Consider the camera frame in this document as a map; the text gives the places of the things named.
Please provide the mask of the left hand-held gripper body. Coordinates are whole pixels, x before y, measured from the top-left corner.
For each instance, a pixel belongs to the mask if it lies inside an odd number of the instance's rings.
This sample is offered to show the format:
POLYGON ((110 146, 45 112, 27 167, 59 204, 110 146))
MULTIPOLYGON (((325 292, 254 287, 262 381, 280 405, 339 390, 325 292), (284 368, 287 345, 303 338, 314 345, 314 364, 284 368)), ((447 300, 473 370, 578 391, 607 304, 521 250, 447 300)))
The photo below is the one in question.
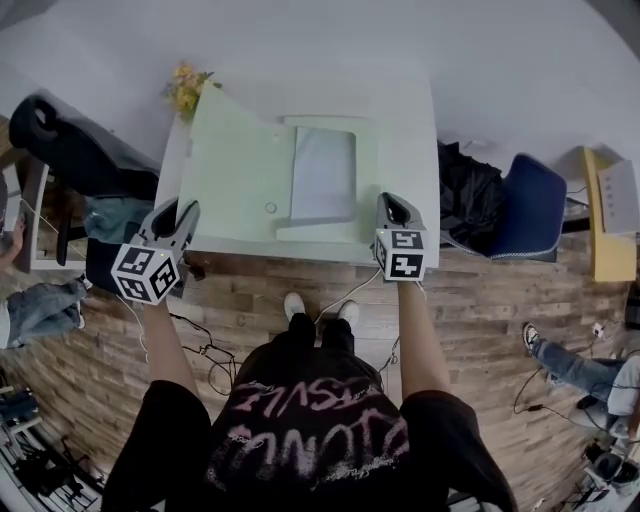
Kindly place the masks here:
POLYGON ((120 295, 134 302, 158 305, 168 295, 181 297, 186 265, 183 254, 193 237, 193 225, 181 223, 168 236, 160 236, 145 221, 129 243, 119 249, 111 268, 120 295))

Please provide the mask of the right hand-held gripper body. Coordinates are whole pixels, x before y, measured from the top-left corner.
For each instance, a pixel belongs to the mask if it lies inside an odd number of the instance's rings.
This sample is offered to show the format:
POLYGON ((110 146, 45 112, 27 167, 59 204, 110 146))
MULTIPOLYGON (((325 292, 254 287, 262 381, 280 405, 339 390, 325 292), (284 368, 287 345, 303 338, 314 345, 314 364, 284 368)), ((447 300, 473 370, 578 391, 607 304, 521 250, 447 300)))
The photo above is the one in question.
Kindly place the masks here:
POLYGON ((426 271, 427 230, 421 221, 407 225, 378 221, 372 253, 385 281, 418 282, 426 271))

